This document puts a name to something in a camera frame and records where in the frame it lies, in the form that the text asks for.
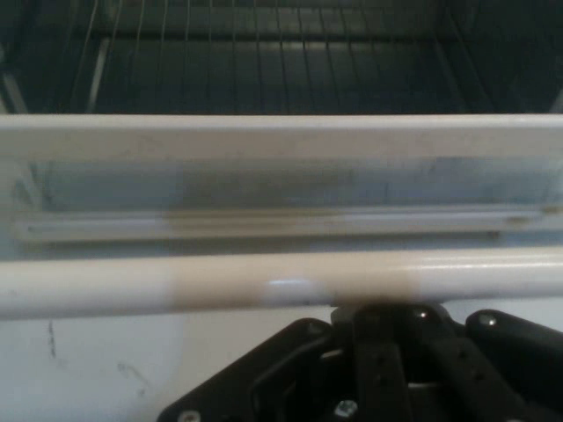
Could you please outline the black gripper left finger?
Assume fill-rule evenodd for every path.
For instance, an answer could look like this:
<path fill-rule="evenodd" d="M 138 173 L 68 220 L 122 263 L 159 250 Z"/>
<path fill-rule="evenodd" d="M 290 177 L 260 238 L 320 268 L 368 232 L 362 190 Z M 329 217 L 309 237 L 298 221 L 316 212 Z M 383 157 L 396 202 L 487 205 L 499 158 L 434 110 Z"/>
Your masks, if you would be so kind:
<path fill-rule="evenodd" d="M 303 318 L 165 407 L 160 421 L 410 421 L 401 326 L 411 307 Z"/>

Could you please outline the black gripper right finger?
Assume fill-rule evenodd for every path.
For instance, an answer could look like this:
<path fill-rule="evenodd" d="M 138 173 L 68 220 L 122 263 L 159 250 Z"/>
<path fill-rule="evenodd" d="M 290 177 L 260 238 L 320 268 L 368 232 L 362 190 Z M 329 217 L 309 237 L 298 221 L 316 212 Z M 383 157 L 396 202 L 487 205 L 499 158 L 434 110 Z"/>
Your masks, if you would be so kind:
<path fill-rule="evenodd" d="M 395 307 L 397 421 L 560 421 L 562 334 L 498 310 Z"/>

